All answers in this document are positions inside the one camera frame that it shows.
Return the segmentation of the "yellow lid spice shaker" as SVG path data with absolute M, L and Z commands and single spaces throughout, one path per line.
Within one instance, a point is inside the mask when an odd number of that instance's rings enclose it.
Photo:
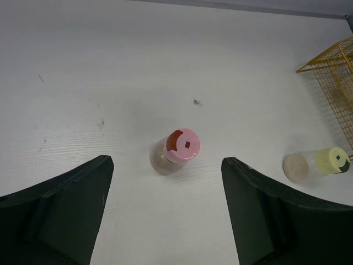
M 340 147 L 296 152 L 285 156 L 282 168 L 289 180 L 298 183 L 346 173 L 350 169 L 350 158 Z

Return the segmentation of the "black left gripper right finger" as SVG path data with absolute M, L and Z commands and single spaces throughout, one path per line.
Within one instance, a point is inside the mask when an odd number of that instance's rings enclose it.
M 221 165 L 240 264 L 351 264 L 352 207 L 300 192 L 234 157 Z

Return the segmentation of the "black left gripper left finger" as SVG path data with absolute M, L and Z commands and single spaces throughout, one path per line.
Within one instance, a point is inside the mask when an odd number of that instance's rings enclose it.
M 1 197 L 1 264 L 90 264 L 113 177 L 100 155 Z

